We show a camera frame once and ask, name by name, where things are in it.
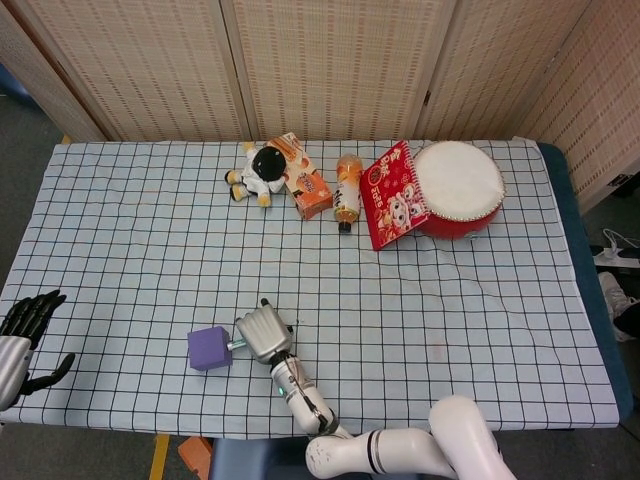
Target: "red greeting card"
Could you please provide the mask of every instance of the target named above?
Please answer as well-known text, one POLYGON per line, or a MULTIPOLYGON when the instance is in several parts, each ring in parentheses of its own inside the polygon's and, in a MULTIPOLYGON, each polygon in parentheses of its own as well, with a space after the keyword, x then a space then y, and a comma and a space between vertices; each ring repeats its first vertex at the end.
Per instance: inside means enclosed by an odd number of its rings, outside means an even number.
POLYGON ((429 217, 406 141, 395 144, 360 178, 374 250, 410 232, 429 217))

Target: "sneaker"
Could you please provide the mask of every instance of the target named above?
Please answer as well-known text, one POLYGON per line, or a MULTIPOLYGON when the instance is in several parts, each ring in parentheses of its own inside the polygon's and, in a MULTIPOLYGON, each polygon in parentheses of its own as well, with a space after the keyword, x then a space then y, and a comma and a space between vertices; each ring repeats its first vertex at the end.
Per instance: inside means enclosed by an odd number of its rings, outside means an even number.
POLYGON ((627 297, 622 290, 622 287, 609 272, 602 272, 598 274, 598 280, 600 280, 600 287, 604 294, 604 300, 607 304, 607 311, 609 312, 609 320, 613 326, 613 332, 615 333, 616 340, 619 342, 626 342, 633 340, 634 337, 619 330, 613 323, 613 319, 622 315, 622 313, 631 305, 637 302, 635 298, 627 297))

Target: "bottle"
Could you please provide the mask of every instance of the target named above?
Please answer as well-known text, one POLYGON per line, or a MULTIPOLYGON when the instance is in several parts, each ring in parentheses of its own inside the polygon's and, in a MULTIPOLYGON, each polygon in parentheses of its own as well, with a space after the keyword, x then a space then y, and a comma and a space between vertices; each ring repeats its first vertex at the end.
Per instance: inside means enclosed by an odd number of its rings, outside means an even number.
POLYGON ((351 224, 360 215, 360 176, 362 160, 355 155, 343 155, 336 167, 338 188, 333 196, 333 213, 340 233, 351 232, 351 224))

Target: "toy drum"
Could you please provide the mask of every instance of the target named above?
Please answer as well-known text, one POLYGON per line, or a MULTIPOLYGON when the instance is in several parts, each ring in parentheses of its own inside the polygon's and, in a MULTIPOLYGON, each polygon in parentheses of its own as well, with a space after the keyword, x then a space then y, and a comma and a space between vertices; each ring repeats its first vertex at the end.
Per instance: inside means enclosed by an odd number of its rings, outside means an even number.
POLYGON ((415 159, 422 196, 430 215, 419 228, 432 236, 459 238, 486 227, 505 195, 496 163, 479 148, 438 142, 415 159))

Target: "purple cube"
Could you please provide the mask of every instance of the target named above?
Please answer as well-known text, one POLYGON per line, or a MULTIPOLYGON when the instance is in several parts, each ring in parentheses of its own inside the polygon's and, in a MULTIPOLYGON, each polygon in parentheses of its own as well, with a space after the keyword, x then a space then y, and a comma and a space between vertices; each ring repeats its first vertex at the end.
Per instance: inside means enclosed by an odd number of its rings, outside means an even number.
POLYGON ((189 342, 189 364, 191 368, 204 371, 227 367, 233 363, 227 348, 229 334, 222 327, 205 328, 187 334, 189 342))

